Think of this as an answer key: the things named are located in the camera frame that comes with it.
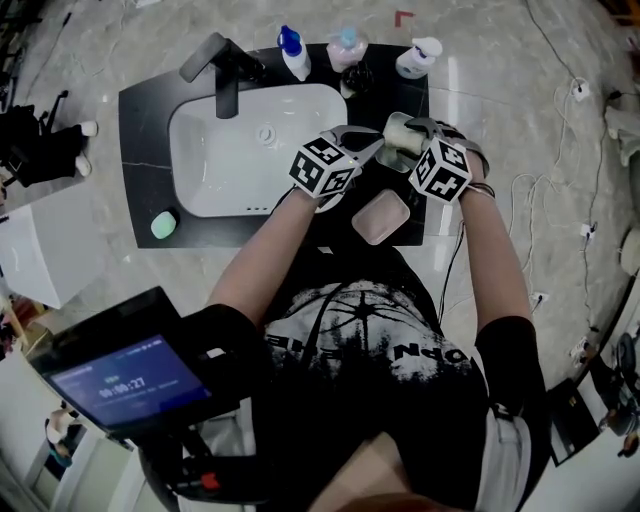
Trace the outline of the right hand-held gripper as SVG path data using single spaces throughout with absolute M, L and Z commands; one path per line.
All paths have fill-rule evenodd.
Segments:
M 441 139 L 441 125 L 429 117 L 411 118 L 404 126 L 431 140 L 409 176 L 410 184 L 428 198 L 457 200 L 472 179 L 465 148 Z

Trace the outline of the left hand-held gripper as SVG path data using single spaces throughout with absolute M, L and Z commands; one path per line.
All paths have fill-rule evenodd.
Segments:
M 294 188 L 319 201 L 317 213 L 335 207 L 385 141 L 381 132 L 355 125 L 338 125 L 320 132 L 296 152 L 288 176 Z M 340 147 L 365 147 L 356 159 Z

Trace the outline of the white soap bar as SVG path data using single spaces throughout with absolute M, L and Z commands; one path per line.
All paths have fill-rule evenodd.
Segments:
M 390 119 L 383 131 L 385 144 L 397 150 L 406 150 L 419 155 L 425 141 L 422 132 L 410 129 L 405 126 L 402 119 Z

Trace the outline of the pale green soap dish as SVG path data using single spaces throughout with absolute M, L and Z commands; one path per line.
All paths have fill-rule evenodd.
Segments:
M 388 117 L 387 122 L 390 119 L 402 119 L 405 123 L 411 118 L 412 117 L 408 114 L 402 112 L 393 112 Z M 375 155 L 375 158 L 376 161 L 381 165 L 384 165 L 400 173 L 408 173 L 414 168 L 421 154 L 422 152 L 419 155 L 416 155 L 406 150 L 397 150 L 394 148 L 390 148 L 385 144 L 384 147 L 381 148 Z

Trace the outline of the pink soap dish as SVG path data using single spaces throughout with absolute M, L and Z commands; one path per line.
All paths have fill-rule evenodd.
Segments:
M 385 189 L 352 218 L 353 229 L 369 244 L 377 246 L 410 218 L 410 209 L 400 196 Z

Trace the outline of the green soap bar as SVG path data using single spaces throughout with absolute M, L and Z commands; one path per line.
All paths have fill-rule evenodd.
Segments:
M 157 240 L 171 236 L 179 223 L 179 217 L 171 210 L 164 210 L 157 214 L 150 224 L 152 235 Z

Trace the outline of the person's left forearm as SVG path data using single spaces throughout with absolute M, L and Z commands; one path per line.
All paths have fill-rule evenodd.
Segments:
M 261 324 L 308 232 L 319 201 L 294 189 L 235 255 L 208 305 L 229 306 Z

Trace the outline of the person's right hand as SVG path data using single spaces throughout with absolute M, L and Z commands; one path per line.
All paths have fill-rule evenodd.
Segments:
M 465 150 L 466 158 L 470 165 L 472 181 L 475 183 L 485 183 L 490 171 L 490 166 L 481 147 L 467 139 L 456 127 L 441 121 L 437 121 L 436 124 L 440 130 L 440 134 L 447 143 L 460 146 Z

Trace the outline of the dark glass pump bottle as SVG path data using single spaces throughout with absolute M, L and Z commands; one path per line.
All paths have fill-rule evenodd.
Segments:
M 367 93 L 373 87 L 373 84 L 372 71 L 364 61 L 360 61 L 342 72 L 340 92 L 343 98 L 349 99 Z

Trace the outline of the white spray bottle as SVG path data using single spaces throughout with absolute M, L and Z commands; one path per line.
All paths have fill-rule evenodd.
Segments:
M 405 79 L 422 78 L 428 74 L 442 51 L 441 42 L 434 37 L 413 38 L 410 49 L 396 59 L 396 71 Z

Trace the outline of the white bottle blue cap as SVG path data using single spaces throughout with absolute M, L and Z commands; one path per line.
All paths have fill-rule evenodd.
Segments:
M 277 45 L 287 68 L 295 78 L 304 82 L 310 75 L 311 61 L 300 34 L 287 25 L 282 25 Z

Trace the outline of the black faucet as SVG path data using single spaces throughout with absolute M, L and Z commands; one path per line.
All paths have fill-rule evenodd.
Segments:
M 218 32 L 211 34 L 180 67 L 179 75 L 192 83 L 208 66 L 215 68 L 216 117 L 227 120 L 239 113 L 239 82 L 245 76 L 260 80 L 265 66 Z

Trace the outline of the black flat case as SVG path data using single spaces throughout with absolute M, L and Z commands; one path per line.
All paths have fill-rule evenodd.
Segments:
M 547 392 L 552 460 L 559 467 L 577 455 L 600 431 L 575 382 L 565 379 Z

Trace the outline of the person's bare neck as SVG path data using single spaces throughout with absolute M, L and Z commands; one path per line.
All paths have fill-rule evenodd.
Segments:
M 365 441 L 309 508 L 309 512 L 432 512 L 434 505 L 409 490 L 392 438 Z

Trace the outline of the black chest-mounted monitor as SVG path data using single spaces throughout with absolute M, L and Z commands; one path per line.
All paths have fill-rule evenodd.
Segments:
M 241 397 L 229 357 L 209 357 L 186 327 L 155 287 L 61 331 L 29 362 L 116 437 L 188 426 L 237 408 Z

